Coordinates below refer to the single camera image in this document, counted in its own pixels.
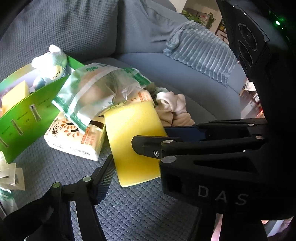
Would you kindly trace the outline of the yellow sponge large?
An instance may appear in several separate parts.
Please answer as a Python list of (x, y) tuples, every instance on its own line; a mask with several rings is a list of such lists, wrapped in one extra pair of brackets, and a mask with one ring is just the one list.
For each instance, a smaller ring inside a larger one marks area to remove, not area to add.
[(16, 104), (18, 104), (27, 96), (29, 96), (29, 87), (26, 81), (24, 80), (3, 96), (3, 99), (2, 99), (3, 114), (8, 112), (11, 108), (13, 108)]

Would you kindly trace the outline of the white plush toy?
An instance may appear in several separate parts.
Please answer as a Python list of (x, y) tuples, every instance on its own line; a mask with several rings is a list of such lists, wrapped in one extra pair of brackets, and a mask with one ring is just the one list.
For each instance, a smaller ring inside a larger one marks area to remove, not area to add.
[(67, 75), (67, 55), (56, 45), (51, 44), (49, 51), (35, 57), (31, 66), (37, 70), (37, 76), (33, 82), (34, 90), (38, 90)]

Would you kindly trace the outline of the beige white scrunchie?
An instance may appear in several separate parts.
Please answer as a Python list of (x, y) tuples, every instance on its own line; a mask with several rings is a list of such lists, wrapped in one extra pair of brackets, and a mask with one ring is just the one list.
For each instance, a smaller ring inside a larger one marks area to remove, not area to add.
[(186, 99), (183, 94), (174, 94), (166, 88), (157, 87), (154, 83), (149, 84), (146, 89), (151, 94), (155, 110), (164, 127), (195, 124), (187, 112)]

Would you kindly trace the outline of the orange print tissue pack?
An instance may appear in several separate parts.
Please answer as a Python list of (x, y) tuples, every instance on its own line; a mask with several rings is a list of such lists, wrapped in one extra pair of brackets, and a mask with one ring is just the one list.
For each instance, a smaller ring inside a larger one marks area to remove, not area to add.
[(78, 157), (98, 161), (105, 138), (105, 119), (95, 117), (85, 133), (60, 112), (44, 135), (49, 147)]

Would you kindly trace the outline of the green zip bag right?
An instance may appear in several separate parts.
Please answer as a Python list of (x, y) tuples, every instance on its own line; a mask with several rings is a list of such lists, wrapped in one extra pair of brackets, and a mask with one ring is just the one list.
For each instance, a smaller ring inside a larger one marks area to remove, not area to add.
[(150, 83), (137, 69), (91, 63), (70, 74), (52, 104), (85, 132), (93, 118), (126, 103)]

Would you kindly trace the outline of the green zip bag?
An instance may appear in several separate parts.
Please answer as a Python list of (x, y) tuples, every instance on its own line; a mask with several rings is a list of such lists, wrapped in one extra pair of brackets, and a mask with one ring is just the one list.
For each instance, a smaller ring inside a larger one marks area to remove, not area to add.
[(0, 200), (1, 200), (1, 219), (4, 219), (10, 213), (18, 210), (16, 201), (12, 192), (8, 189), (1, 187), (0, 189)]
[(70, 74), (52, 104), (85, 132), (93, 118), (126, 103), (150, 83), (137, 69), (91, 63)]

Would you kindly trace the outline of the light blue ribbed blanket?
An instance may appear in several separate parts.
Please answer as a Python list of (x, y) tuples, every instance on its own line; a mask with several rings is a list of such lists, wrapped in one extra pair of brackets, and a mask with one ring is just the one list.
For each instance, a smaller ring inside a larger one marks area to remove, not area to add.
[(163, 53), (225, 86), (238, 62), (225, 42), (195, 21), (177, 27)]

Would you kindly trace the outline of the clear hair claw clip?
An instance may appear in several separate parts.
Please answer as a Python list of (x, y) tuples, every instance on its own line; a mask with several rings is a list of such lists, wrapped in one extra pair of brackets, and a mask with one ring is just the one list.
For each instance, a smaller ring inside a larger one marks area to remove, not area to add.
[(1, 175), (0, 186), (8, 190), (21, 190), (25, 191), (25, 181), (22, 168), (17, 168), (16, 163), (8, 163), (5, 159), (3, 152), (0, 153), (1, 157)]

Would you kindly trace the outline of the green cardboard box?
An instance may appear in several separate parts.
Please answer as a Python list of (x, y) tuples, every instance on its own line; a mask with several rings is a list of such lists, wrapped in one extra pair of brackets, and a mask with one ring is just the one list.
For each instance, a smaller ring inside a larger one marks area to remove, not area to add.
[(60, 112), (52, 100), (68, 76), (83, 64), (68, 56), (66, 76), (33, 91), (1, 117), (1, 151), (11, 163), (39, 137), (43, 136)]

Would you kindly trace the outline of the green zip bag left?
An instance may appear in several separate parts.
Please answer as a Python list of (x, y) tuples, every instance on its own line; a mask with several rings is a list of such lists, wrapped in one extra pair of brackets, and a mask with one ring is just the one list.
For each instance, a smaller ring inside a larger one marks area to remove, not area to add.
[(10, 213), (18, 210), (16, 201), (12, 192), (8, 189), (1, 187), (0, 189), (0, 200), (1, 200), (1, 219), (4, 219)]

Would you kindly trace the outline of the grey sofa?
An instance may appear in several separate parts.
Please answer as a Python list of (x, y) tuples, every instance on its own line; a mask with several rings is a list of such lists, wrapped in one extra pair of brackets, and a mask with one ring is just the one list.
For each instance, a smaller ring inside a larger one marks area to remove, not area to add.
[[(240, 65), (227, 85), (164, 55), (186, 18), (169, 1), (30, 1), (1, 32), (1, 79), (54, 44), (83, 64), (132, 67), (186, 97), (196, 123), (240, 118)], [(122, 188), (114, 177), (96, 207), (108, 240), (186, 240), (197, 209), (162, 192), (160, 179)]]

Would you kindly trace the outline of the green potted plant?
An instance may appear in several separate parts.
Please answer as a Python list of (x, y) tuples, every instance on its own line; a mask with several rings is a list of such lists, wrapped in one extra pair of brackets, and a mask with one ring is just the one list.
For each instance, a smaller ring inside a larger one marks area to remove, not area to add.
[(212, 28), (212, 25), (215, 21), (215, 18), (212, 13), (201, 13), (197, 12), (196, 14), (189, 13), (186, 10), (182, 10), (181, 15), (185, 16), (189, 21), (195, 21), (200, 25), (204, 26), (208, 30)]

